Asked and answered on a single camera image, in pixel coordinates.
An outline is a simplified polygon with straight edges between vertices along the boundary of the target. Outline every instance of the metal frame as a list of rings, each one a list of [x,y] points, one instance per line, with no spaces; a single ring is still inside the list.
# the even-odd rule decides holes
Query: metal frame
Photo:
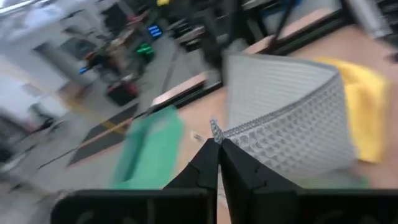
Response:
[[[273,45],[261,50],[257,54],[271,54],[271,55],[288,55],[296,50],[311,44],[312,42],[331,34],[332,32],[351,24],[356,24],[354,20],[353,13],[351,12],[347,0],[340,0],[341,9],[325,16],[322,19],[304,27],[303,29],[298,30],[297,32],[281,38],[276,39]],[[292,10],[287,9],[288,13],[285,15],[289,16]],[[224,83],[217,83],[209,88],[202,88],[197,90],[196,92],[185,91],[182,92],[167,101],[157,105],[156,109],[152,111],[152,113],[164,109],[170,105],[174,105],[176,108],[181,108],[183,106],[187,106],[190,103],[198,100],[214,91],[222,88]]]

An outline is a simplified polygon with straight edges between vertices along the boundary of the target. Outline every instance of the wooden table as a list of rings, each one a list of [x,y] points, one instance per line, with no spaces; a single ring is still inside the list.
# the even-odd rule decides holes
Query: wooden table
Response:
[[[289,25],[282,35],[289,35],[328,13],[329,11],[325,9],[317,10]],[[247,48],[246,52],[254,54],[263,49],[268,41],[269,37],[266,37]],[[393,88],[391,90],[391,115],[389,122],[390,140],[384,153],[385,159],[378,165],[358,162],[355,167],[359,173],[369,178],[371,186],[375,188],[398,188],[398,125],[394,126],[394,124],[398,124],[398,78],[396,77],[398,66],[392,65],[385,60],[385,57],[391,52],[392,49],[390,47],[370,39],[358,27],[348,26],[291,55],[305,59],[316,57],[338,58],[377,70],[392,80]],[[181,90],[184,85],[188,88],[188,86],[194,84],[195,80],[188,80],[179,85],[178,88]],[[177,91],[174,90],[173,93],[169,92],[160,96],[156,99],[156,103],[170,98],[175,92]],[[226,124],[226,97],[226,88],[222,88],[179,109],[180,117],[185,122],[185,135],[180,146],[176,174],[188,164],[200,148],[200,143],[191,138],[191,132],[198,133],[204,138],[210,138],[210,118],[217,117],[221,127]],[[222,203],[218,205],[218,221],[219,223],[230,223],[228,209]]]

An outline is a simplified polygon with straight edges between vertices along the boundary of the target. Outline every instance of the white wall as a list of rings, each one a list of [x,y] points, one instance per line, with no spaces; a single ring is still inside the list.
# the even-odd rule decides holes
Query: white wall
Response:
[[[5,56],[0,55],[0,108],[4,108],[20,120],[30,118],[28,108],[37,102],[57,116],[63,116],[68,112],[68,108],[60,99],[51,95],[51,92],[42,90],[41,96],[32,96],[26,92],[21,88],[26,83],[40,89],[36,83],[29,80],[29,74],[15,66]]]
[[[98,9],[94,5],[95,0],[60,0],[54,6],[30,11],[24,27],[7,33],[6,38],[0,40],[0,107],[19,119],[26,119],[29,117],[29,106],[40,101],[46,110],[58,116],[64,115],[68,109],[55,93],[69,79],[36,55],[32,49],[44,42],[50,42],[54,46],[62,45],[69,37],[61,32],[65,27],[59,20],[76,10],[86,9],[92,16],[91,24],[84,17],[75,17],[67,20],[67,25],[72,23],[85,28],[94,24],[101,30],[100,10],[106,9],[113,2],[108,1],[99,5]],[[83,64],[75,61],[75,66],[78,71]],[[85,77],[93,81],[96,75],[88,72]],[[40,87],[45,97],[34,97],[21,89],[21,85],[27,82]]]
[[[13,30],[5,40],[0,42],[1,53],[30,74],[31,78],[42,86],[52,91],[59,90],[70,79],[40,58],[32,49],[45,42],[58,47],[68,40],[70,37],[62,33],[62,30],[66,27],[62,26],[59,20],[64,18],[69,12],[88,8],[94,14],[92,24],[100,26],[101,18],[97,16],[96,9],[92,9],[90,6],[90,4],[92,5],[90,1],[92,0],[79,3],[69,1],[69,9],[67,10],[50,6],[30,11],[25,20],[25,27]],[[67,20],[66,25],[70,24],[76,24],[84,29],[91,25],[82,17],[74,17]],[[76,74],[78,74],[79,68],[84,66],[85,63],[76,61],[70,55],[65,55],[66,59],[72,62]],[[79,77],[79,79],[88,84],[95,80],[96,77],[93,71],[89,71],[83,77]]]

